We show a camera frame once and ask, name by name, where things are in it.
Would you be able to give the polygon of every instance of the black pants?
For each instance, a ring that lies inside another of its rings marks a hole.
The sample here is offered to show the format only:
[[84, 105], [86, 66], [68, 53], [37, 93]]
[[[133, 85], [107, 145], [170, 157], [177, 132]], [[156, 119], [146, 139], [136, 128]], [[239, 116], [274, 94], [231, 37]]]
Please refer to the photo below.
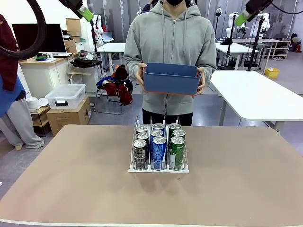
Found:
[[[150, 124], [151, 119], [152, 123], [163, 123], [164, 115], [158, 113], [152, 113], [142, 109], [142, 116], [143, 116], [143, 124]], [[166, 124], [176, 123], [177, 118], [180, 119], [181, 126], [191, 126], [193, 122], [193, 113], [189, 114], [182, 114], [182, 115], [173, 115], [173, 116], [166, 116], [165, 122]]]

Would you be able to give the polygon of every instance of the blue cloth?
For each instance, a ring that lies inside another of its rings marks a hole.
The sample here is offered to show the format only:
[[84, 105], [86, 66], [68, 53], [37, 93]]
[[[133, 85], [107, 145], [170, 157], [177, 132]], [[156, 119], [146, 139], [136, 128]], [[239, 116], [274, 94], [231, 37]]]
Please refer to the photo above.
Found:
[[105, 80], [112, 80], [113, 82], [116, 81], [116, 78], [112, 77], [112, 76], [108, 76], [108, 77], [104, 77], [103, 79], [101, 79], [96, 85], [99, 86], [99, 85], [102, 85], [103, 81]]
[[13, 91], [3, 90], [2, 87], [3, 81], [0, 75], [0, 117], [3, 117], [6, 111], [10, 108], [10, 105], [16, 100], [20, 92], [25, 91], [18, 76]]

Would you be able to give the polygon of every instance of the yellow basket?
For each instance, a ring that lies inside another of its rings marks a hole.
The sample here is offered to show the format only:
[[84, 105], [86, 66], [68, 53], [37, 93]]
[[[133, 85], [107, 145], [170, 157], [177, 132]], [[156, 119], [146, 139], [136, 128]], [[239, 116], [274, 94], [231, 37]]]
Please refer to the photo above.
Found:
[[278, 70], [277, 68], [266, 68], [265, 70], [265, 76], [268, 76], [269, 78], [277, 78], [281, 70]]

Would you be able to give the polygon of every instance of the can dispenser rack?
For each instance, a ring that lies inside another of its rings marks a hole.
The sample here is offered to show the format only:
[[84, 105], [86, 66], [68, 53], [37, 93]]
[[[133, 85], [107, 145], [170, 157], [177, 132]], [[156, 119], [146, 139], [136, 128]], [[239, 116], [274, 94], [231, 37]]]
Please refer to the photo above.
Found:
[[143, 125], [143, 124], [139, 124], [139, 118], [137, 117], [136, 119], [136, 124], [134, 127], [134, 134], [133, 134], [133, 142], [132, 142], [132, 148], [131, 148], [131, 164], [130, 164], [130, 168], [128, 170], [128, 172], [130, 173], [189, 173], [189, 169], [188, 169], [188, 159], [187, 159], [187, 149], [186, 149], [186, 141], [185, 141], [185, 148], [184, 148], [184, 154], [183, 154], [183, 161], [182, 161], [182, 168], [180, 170], [174, 170], [171, 168], [171, 164], [170, 164], [170, 151], [168, 149], [168, 128], [169, 126], [166, 125], [165, 123], [165, 118], [163, 120], [163, 124], [165, 126], [164, 129], [164, 137], [166, 138], [166, 153], [165, 153], [165, 168], [163, 168], [162, 170], [155, 170], [152, 168], [152, 157], [149, 155], [148, 160], [146, 161], [146, 168], [145, 169], [137, 169], [135, 167], [134, 164], [134, 147], [133, 147], [133, 143], [136, 140], [136, 128], [138, 126], [146, 126], [147, 130], [148, 130], [148, 134], [151, 138], [151, 131], [152, 131], [152, 119], [151, 119], [151, 124], [150, 125]]

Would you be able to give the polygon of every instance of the face mask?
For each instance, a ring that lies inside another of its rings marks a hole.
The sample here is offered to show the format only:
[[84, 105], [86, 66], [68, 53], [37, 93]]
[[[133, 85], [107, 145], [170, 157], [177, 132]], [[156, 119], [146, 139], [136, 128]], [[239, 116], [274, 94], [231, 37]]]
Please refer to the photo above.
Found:
[[180, 4], [183, 0], [166, 0], [170, 5], [177, 6]]

